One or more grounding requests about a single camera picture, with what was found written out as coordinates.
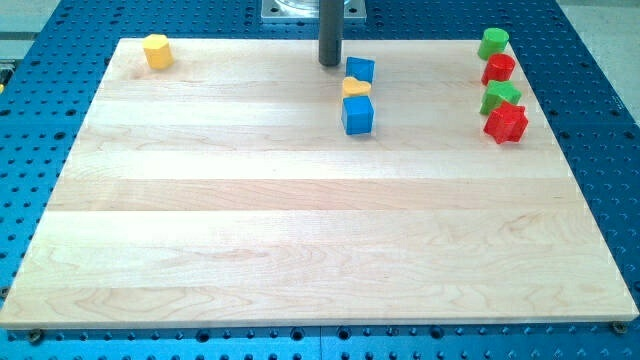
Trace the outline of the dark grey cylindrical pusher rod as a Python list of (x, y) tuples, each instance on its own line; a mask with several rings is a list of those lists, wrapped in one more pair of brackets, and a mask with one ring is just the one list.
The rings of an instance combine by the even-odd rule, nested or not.
[(344, 28), (344, 2), (342, 0), (319, 1), (318, 60), (325, 67), (341, 62)]

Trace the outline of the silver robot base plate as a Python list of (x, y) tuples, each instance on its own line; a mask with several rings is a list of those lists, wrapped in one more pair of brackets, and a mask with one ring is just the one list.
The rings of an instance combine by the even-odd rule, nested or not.
[[(365, 0), (344, 0), (344, 20), (363, 23), (367, 19)], [(260, 0), (263, 23), (316, 23), (319, 19), (318, 0)]]

